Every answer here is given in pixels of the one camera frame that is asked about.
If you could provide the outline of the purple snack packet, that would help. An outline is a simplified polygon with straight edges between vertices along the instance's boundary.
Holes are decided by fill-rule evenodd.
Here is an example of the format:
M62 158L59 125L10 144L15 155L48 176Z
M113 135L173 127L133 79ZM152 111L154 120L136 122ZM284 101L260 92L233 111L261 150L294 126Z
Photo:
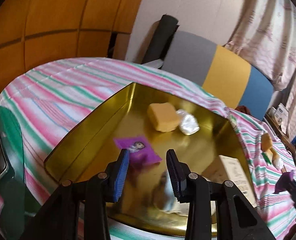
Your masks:
M144 136L114 138L114 142L119 149L124 148L129 151L129 161L132 166L150 166L162 161Z

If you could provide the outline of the orange wooden wardrobe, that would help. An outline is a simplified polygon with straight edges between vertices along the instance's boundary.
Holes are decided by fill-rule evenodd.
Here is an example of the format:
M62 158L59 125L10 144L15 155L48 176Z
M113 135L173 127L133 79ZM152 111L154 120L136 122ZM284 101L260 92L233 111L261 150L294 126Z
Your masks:
M5 0L0 7L0 93L58 59L124 59L141 0Z

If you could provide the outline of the grey yellow blue chair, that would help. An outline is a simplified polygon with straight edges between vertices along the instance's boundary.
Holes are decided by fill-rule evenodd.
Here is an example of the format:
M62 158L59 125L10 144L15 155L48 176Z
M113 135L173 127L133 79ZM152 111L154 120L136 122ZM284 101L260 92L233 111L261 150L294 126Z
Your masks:
M245 106L262 120L273 85L256 67L240 56L195 34L177 31L162 70L190 80L230 108Z

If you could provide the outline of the gold metal tin tray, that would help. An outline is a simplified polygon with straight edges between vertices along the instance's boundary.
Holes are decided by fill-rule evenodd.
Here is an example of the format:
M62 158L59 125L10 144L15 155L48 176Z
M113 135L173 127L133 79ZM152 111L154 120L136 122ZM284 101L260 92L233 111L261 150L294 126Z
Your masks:
M155 130L147 115L152 103L170 103L198 121L200 129L186 135L179 129ZM192 102L161 90L132 83L94 109L45 159L45 171L56 182L80 182L105 170L122 148L130 151L123 193L108 204L108 216L160 235L184 236L188 217L179 211L166 178L166 152L173 149L192 172L202 173L218 155L238 159L250 171L241 143L229 121Z

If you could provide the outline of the green glass side table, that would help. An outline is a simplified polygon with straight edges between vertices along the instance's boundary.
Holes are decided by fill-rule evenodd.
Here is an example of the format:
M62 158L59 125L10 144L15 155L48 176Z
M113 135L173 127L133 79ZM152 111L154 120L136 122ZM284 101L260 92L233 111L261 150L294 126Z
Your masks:
M19 239L24 231L24 156L19 122L0 106L0 239Z

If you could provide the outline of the floral beige curtain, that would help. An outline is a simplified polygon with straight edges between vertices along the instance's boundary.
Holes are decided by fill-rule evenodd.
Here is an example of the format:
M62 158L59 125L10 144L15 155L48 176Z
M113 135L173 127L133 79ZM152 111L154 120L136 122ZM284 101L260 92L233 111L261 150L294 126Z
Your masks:
M251 0L225 48L257 67L277 91L288 90L287 134L296 135L296 7L291 0Z

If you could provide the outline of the striped pink green bedsheet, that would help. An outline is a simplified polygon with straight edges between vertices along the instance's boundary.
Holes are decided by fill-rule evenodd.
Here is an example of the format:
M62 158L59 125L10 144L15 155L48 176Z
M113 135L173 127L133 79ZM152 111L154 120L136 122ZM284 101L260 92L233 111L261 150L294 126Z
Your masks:
M12 111L20 124L26 185L39 205L56 189L43 168L60 140L98 105L131 82L192 101L238 124L237 136L251 171L259 214L277 239L296 225L290 194L274 194L280 171L269 167L260 153L263 122L229 108L201 86L185 78L132 62L90 57L52 61L15 78L0 93L0 106Z

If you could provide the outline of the white printed rectangular box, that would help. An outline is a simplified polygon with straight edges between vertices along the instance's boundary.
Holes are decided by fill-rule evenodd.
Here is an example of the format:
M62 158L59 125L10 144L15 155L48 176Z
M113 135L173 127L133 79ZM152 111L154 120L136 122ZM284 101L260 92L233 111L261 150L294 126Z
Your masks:
M253 190L238 159L218 155L201 175L209 181L220 184L225 180L231 180L252 206L257 207L257 201Z

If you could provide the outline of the clear plastic packet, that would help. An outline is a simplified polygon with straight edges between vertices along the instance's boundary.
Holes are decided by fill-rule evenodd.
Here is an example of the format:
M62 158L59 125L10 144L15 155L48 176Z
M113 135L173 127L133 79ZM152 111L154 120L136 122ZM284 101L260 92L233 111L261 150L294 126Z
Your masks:
M197 119L183 109L176 111L180 118L179 129L184 135L192 135L200 130Z

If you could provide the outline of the black rolled mat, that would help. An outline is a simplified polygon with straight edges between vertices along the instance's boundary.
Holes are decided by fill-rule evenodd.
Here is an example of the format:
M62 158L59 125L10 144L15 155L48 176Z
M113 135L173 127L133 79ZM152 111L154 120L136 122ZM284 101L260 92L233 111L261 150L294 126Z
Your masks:
M164 14L158 22L141 63L161 60L165 47L171 42L178 27L177 18Z

